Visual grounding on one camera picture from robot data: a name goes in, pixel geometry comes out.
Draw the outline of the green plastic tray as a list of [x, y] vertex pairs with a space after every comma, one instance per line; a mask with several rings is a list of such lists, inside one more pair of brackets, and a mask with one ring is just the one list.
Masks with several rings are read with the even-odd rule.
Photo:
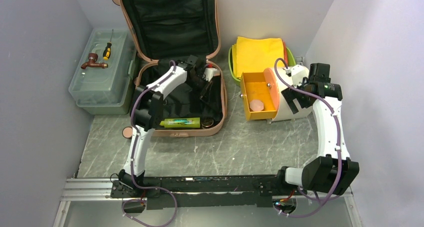
[[[236, 66], [235, 52], [236, 52], [236, 44], [233, 44], [228, 51], [228, 66], [229, 66], [230, 74], [231, 74], [235, 84], [238, 87], [240, 87], [241, 79], [237, 78], [235, 73], [234, 73], [234, 67]], [[296, 58], [293, 55], [292, 51], [288, 47], [286, 47], [285, 52], [286, 52], [286, 57], [287, 57], [287, 64], [289, 66], [295, 66], [297, 64], [297, 62], [296, 62]]]

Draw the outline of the yellow cloth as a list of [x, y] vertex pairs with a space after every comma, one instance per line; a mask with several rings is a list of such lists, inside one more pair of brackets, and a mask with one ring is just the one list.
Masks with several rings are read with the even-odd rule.
[[276, 59], [284, 59], [282, 41], [281, 38], [251, 39], [239, 36], [235, 43], [235, 76], [241, 78], [243, 73], [263, 72], [273, 67]]

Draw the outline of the green yellow bottle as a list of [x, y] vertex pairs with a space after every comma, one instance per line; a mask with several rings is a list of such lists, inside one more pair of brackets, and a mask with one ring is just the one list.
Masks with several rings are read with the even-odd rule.
[[179, 129], [198, 129], [201, 127], [201, 119], [199, 117], [192, 118], [166, 118], [159, 124], [164, 128]]

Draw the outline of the pink hard-shell suitcase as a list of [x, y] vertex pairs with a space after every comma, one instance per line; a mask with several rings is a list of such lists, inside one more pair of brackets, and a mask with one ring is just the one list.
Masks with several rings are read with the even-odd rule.
[[227, 89], [222, 69], [214, 62], [221, 49], [217, 0], [112, 0], [122, 10], [137, 55], [145, 60], [135, 79], [136, 88], [147, 86], [169, 70], [169, 62], [198, 57], [220, 70], [203, 89], [187, 83], [176, 87], [163, 102], [163, 119], [213, 118], [214, 126], [165, 128], [156, 137], [207, 137], [216, 134], [227, 115]]

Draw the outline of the cream appliance with orange rim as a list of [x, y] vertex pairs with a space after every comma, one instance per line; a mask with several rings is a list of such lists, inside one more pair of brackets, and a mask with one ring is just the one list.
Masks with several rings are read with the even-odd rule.
[[[286, 73], [286, 70], [282, 67], [278, 67], [277, 70], [270, 67], [262, 72], [244, 72], [241, 75], [240, 97], [243, 101], [245, 118], [248, 121], [267, 120], [269, 123], [286, 121], [305, 118], [312, 112], [313, 108], [311, 106], [301, 108], [298, 100], [295, 99], [294, 103], [299, 112], [296, 114], [292, 113], [281, 94], [281, 91], [288, 88], [278, 78], [280, 76], [285, 81], [284, 73]], [[264, 103], [264, 110], [252, 112], [249, 108], [249, 103], [252, 100], [261, 100]]]

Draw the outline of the red printed package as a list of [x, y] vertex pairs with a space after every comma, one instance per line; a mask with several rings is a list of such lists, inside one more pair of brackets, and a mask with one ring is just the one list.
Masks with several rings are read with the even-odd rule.
[[288, 66], [289, 65], [289, 58], [288, 58], [287, 45], [286, 45], [286, 42], [284, 40], [282, 41], [282, 44], [283, 44], [284, 61]]

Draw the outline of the pink hexagonal lid jar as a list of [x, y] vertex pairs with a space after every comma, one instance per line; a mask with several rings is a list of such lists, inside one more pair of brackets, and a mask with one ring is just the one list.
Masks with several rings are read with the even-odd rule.
[[259, 99], [253, 99], [249, 103], [249, 109], [251, 112], [261, 112], [265, 109], [264, 103]]

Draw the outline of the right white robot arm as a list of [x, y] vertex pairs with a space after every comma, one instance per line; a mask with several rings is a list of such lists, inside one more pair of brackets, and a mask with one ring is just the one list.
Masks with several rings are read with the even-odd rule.
[[329, 196], [341, 196], [360, 170], [359, 163], [351, 160], [344, 140], [342, 88], [331, 82], [329, 64], [313, 63], [305, 76], [300, 75], [301, 70], [305, 70], [302, 65], [274, 67], [277, 81], [286, 86], [281, 94], [292, 113], [300, 111], [295, 100], [302, 109], [312, 108], [318, 133], [318, 151], [316, 158], [304, 167], [282, 167], [282, 177], [275, 181], [275, 187], [282, 195], [301, 187]]

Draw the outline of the gold lid glass jar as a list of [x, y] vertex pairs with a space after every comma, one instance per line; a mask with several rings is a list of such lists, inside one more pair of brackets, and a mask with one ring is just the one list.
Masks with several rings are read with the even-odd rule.
[[200, 125], [203, 129], [210, 129], [214, 126], [215, 120], [210, 117], [205, 117], [200, 120]]

